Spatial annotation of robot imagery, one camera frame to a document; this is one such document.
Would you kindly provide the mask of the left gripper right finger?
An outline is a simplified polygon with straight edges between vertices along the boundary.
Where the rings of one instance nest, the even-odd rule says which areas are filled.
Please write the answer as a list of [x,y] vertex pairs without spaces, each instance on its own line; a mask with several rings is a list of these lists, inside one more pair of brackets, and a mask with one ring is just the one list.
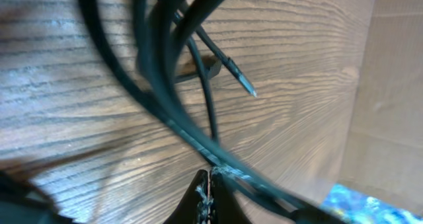
[[210,174],[211,224],[252,224],[233,193],[222,174]]

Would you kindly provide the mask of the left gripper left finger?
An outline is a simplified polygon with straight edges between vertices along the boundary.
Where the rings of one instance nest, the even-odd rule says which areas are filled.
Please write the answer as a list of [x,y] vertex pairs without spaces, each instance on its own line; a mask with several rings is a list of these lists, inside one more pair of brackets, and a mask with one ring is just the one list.
[[208,220],[208,172],[200,169],[164,224],[201,224]]

